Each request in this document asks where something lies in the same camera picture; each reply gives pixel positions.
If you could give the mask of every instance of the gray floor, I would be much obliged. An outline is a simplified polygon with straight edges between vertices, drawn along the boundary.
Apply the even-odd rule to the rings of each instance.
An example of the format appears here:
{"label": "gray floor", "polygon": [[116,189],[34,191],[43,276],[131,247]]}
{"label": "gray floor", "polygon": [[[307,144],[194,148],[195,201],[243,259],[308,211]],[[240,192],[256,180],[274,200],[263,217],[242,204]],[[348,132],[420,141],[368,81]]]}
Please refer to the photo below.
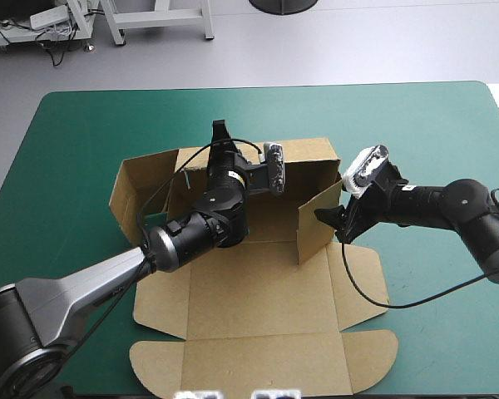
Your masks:
{"label": "gray floor", "polygon": [[[178,6],[191,3],[180,0]],[[499,1],[320,0],[276,17],[211,0],[216,39],[199,27],[133,31],[53,69],[33,45],[0,54],[0,186],[40,99],[51,91],[479,80],[499,83]],[[117,1],[121,11],[151,2]]]}

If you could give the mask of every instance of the green table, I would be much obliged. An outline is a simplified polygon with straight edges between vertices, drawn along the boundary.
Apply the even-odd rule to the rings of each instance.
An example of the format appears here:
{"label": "green table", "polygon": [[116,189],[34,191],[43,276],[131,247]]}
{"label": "green table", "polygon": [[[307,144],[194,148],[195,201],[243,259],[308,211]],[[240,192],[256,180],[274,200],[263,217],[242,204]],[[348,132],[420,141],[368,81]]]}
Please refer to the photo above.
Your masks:
{"label": "green table", "polygon": [[[57,278],[128,249],[107,206],[121,160],[203,145],[214,119],[254,141],[328,136],[342,170],[363,147],[384,143],[414,184],[472,177],[499,187],[499,111],[478,82],[52,93],[0,191],[0,286]],[[480,272],[451,232],[379,225],[357,244],[381,254],[395,303]],[[128,293],[61,381],[77,392],[146,392],[128,349],[166,336],[136,325],[132,304]],[[482,282],[355,329],[375,328],[392,329],[400,348],[369,392],[499,393],[499,286]]]}

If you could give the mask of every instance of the robotic arm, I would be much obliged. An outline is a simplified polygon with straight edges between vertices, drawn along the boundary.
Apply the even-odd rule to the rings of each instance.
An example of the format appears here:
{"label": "robotic arm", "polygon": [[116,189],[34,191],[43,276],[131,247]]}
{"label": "robotic arm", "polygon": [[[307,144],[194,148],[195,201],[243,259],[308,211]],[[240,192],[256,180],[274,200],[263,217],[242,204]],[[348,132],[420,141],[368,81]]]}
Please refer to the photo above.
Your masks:
{"label": "robotic arm", "polygon": [[317,209],[316,217],[350,244],[379,222],[457,232],[493,283],[499,283],[499,201],[475,180],[445,187],[410,185],[383,145],[362,150],[343,176],[347,208]]}
{"label": "robotic arm", "polygon": [[82,341],[91,311],[132,283],[242,241],[248,196],[284,191],[281,145],[266,143],[259,160],[248,162],[225,122],[214,121],[205,193],[188,214],[152,228],[147,250],[129,250],[64,278],[25,278],[0,288],[0,399],[30,397],[50,382]]}

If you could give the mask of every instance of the unfolded cardboard box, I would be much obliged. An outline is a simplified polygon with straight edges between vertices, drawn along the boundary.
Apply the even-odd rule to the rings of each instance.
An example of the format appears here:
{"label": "unfolded cardboard box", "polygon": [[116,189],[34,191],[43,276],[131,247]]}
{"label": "unfolded cardboard box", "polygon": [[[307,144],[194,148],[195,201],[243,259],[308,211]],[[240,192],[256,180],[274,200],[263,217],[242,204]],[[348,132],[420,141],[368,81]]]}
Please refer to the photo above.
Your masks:
{"label": "unfolded cardboard box", "polygon": [[[342,332],[384,312],[353,290],[333,231],[314,217],[336,206],[339,159],[327,139],[282,142],[286,191],[252,196],[249,236],[174,273],[138,284],[134,318],[184,342],[138,342],[131,364],[142,384],[169,399],[180,390],[221,390],[229,399],[255,389],[298,388],[304,396],[347,395],[380,381],[398,340],[388,330]],[[124,160],[111,211],[134,244],[136,211],[196,149]],[[253,149],[242,148],[257,162]],[[186,212],[205,190],[207,153],[157,195],[146,213]],[[363,289],[388,301],[378,255],[348,246]]]}

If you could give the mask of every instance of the cardboard panel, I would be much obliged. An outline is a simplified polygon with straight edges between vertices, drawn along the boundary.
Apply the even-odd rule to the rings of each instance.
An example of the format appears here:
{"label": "cardboard panel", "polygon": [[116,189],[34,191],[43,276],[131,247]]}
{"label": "cardboard panel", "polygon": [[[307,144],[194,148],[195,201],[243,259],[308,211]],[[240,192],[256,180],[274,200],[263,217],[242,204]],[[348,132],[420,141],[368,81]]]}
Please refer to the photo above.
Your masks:
{"label": "cardboard panel", "polygon": [[334,208],[340,199],[341,183],[336,183],[299,207],[297,245],[299,262],[303,263],[333,239],[334,229],[314,216],[318,208]]}
{"label": "cardboard panel", "polygon": [[181,387],[184,342],[136,342],[130,349],[133,372],[150,392],[171,399]]}
{"label": "cardboard panel", "polygon": [[302,200],[285,201],[280,197],[249,199],[247,207],[249,234],[243,244],[295,241],[298,207]]}
{"label": "cardboard panel", "polygon": [[[372,305],[355,291],[343,266],[340,243],[329,243],[327,255],[340,331],[387,311],[386,308]],[[358,286],[370,298],[388,303],[383,267],[377,252],[369,248],[346,245],[346,256],[351,274]]]}
{"label": "cardboard panel", "polygon": [[389,330],[344,332],[342,338],[353,393],[381,381],[398,355],[398,338]]}
{"label": "cardboard panel", "polygon": [[295,243],[218,249],[192,264],[190,285],[189,339],[338,329],[325,249],[302,266]]}
{"label": "cardboard panel", "polygon": [[124,219],[129,197],[135,193],[135,188],[131,183],[127,170],[121,165],[109,200],[109,208],[119,222]]}
{"label": "cardboard panel", "polygon": [[307,397],[352,393],[339,333],[185,344],[185,390],[221,389],[228,398],[249,398],[255,389],[292,387]]}
{"label": "cardboard panel", "polygon": [[174,164],[179,150],[168,150],[157,154],[150,154],[124,160],[122,166],[126,168],[133,186],[136,189],[158,186],[168,180],[174,172]]}
{"label": "cardboard panel", "polygon": [[139,324],[186,338],[191,268],[154,273],[137,284],[133,318]]}

